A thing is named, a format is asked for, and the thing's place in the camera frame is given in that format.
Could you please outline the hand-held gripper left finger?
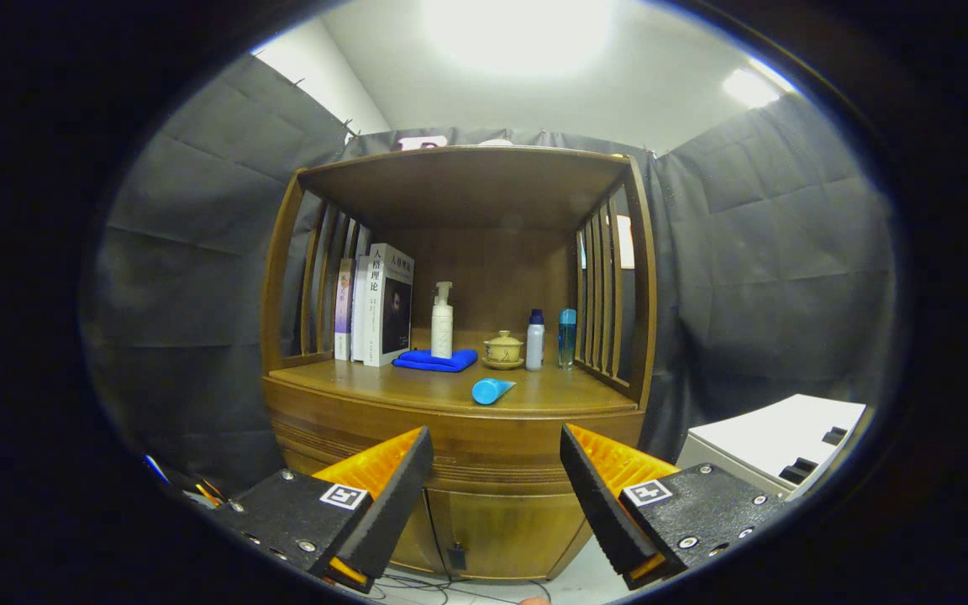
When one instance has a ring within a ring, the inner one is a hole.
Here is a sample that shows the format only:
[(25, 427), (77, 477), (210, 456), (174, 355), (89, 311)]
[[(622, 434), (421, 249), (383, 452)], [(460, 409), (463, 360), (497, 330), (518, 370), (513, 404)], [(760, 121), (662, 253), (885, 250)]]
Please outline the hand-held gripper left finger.
[(434, 462), (426, 426), (322, 470), (281, 470), (215, 509), (216, 528), (297, 574), (368, 593)]

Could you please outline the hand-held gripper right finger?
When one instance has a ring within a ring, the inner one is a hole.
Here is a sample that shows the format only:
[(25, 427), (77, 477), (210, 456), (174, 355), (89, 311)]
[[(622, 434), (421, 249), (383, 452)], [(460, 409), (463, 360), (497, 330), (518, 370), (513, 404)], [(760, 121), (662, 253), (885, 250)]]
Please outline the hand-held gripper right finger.
[(562, 425), (560, 462), (602, 552), (629, 589), (687, 573), (771, 528), (787, 501), (713, 463), (680, 470)]

